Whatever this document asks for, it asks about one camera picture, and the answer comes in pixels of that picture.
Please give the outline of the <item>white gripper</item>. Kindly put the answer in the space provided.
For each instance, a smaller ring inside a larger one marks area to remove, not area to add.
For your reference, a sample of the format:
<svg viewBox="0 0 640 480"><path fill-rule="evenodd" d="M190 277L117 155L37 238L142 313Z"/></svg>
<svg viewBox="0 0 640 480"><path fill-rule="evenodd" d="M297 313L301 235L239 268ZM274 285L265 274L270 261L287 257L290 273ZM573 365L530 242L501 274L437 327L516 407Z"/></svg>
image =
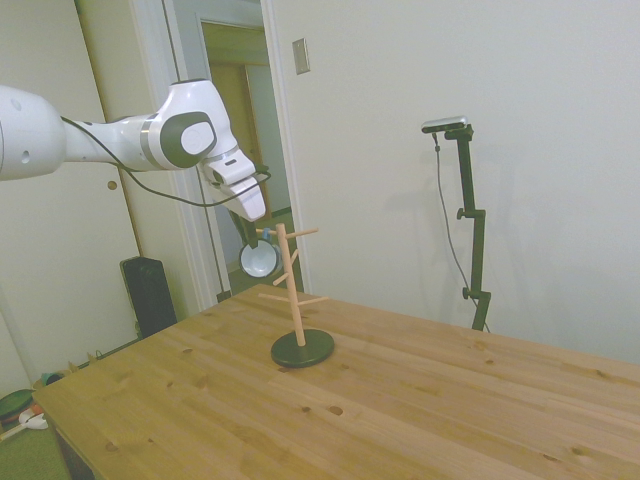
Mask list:
<svg viewBox="0 0 640 480"><path fill-rule="evenodd" d="M240 172L237 180L226 181L214 169L202 168L210 187L209 193L216 205L222 205L229 215L243 245L251 249L258 246L255 220L266 214L266 206L261 189L255 178L255 168Z"/></svg>

